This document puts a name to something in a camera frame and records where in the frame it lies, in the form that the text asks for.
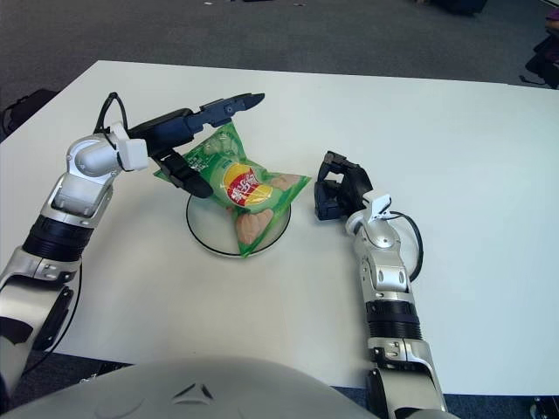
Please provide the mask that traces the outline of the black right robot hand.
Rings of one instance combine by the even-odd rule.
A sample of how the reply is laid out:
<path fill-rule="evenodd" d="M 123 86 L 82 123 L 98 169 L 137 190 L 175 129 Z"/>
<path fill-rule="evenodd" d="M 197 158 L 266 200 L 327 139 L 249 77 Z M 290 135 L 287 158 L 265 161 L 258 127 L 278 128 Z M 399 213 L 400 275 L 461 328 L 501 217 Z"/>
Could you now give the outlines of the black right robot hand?
<path fill-rule="evenodd" d="M 343 155 L 327 151 L 314 184 L 315 215 L 321 221 L 349 217 L 365 209 L 362 197 L 372 189 L 361 166 Z"/>

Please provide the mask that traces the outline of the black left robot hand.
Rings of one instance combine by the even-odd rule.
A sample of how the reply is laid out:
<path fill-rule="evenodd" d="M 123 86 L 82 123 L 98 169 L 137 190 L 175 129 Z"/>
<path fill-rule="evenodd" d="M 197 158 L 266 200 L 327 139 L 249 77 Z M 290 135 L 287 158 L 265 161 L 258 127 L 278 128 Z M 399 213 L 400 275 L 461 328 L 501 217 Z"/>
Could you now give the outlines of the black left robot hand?
<path fill-rule="evenodd" d="M 188 108 L 179 109 L 130 128 L 128 136 L 146 141 L 148 157 L 175 187 L 208 198 L 213 194 L 211 185 L 175 148 L 193 141 L 206 125 L 221 127 L 231 122 L 235 113 L 255 107 L 264 97 L 263 93 L 244 93 L 215 100 L 201 106 L 196 113 Z"/>

